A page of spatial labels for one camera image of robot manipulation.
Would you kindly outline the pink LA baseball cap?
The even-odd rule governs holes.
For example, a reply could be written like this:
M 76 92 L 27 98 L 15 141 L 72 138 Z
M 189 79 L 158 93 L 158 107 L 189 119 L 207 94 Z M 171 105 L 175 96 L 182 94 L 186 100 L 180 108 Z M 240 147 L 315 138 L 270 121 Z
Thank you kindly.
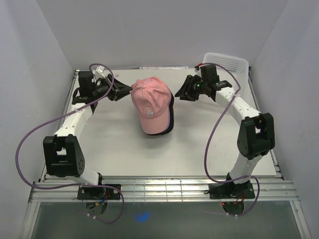
M 137 80 L 132 84 L 131 99 L 138 112 L 143 131 L 148 135 L 164 135 L 174 126 L 174 97 L 158 77 Z

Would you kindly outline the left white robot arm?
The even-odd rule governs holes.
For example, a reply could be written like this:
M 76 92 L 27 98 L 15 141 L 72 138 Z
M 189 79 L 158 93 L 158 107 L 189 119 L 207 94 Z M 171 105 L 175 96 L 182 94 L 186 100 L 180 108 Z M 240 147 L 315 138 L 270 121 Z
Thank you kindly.
M 71 115 L 67 116 L 60 129 L 43 140 L 46 171 L 50 176 L 69 178 L 76 183 L 90 185 L 89 194 L 100 199 L 106 193 L 101 184 L 102 176 L 86 166 L 79 138 L 98 106 L 97 99 L 106 96 L 110 101 L 118 101 L 130 94 L 132 88 L 113 79 L 111 74 L 100 71 L 78 71 Z

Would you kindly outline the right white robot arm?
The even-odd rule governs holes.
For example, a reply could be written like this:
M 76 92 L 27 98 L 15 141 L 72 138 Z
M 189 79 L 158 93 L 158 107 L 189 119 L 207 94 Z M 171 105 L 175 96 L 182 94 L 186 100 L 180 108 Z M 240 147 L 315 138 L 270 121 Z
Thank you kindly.
M 275 147 L 274 118 L 270 113 L 261 113 L 252 108 L 236 89 L 221 81 L 217 68 L 226 68 L 216 63 L 200 63 L 195 67 L 199 75 L 188 75 L 175 97 L 195 102 L 200 95 L 206 95 L 224 108 L 239 125 L 237 148 L 239 155 L 226 180 L 221 181 L 222 189 L 231 198 L 238 197 L 247 187 L 257 163 Z

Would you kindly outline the white plastic basket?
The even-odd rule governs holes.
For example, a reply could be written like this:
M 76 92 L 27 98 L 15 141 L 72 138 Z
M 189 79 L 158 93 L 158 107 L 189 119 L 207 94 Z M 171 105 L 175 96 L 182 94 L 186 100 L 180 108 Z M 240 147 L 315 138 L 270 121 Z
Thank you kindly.
M 236 77 L 242 88 L 248 80 L 249 62 L 246 59 L 208 52 L 204 55 L 202 62 L 223 66 Z

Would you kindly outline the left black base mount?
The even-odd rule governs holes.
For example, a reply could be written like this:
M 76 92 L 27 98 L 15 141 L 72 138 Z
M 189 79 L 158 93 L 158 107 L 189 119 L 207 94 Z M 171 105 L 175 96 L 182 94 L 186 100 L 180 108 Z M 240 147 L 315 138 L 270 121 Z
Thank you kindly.
M 118 190 L 121 184 L 105 184 L 105 187 L 79 187 L 78 200 L 119 200 L 121 198 Z

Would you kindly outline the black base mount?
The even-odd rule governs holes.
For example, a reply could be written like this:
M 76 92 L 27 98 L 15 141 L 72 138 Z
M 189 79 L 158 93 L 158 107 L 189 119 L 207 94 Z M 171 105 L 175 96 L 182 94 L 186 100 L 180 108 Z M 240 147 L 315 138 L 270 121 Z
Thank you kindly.
M 78 200 L 119 200 L 121 198 L 118 190 L 121 184 L 105 184 L 105 187 L 79 187 Z
M 225 183 L 217 184 L 211 183 L 208 189 L 204 190 L 204 194 L 209 194 L 210 199 L 236 199 L 237 202 L 241 199 L 255 199 L 255 193 L 250 181 L 243 184 Z

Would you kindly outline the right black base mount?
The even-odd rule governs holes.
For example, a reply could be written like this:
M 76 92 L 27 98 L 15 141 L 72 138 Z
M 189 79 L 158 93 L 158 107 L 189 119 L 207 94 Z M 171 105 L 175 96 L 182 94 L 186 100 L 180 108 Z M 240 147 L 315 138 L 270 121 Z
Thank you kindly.
M 217 184 L 211 183 L 208 189 L 204 190 L 204 194 L 209 194 L 210 199 L 236 199 L 237 202 L 241 199 L 255 199 L 255 193 L 250 181 L 243 184 L 225 183 Z

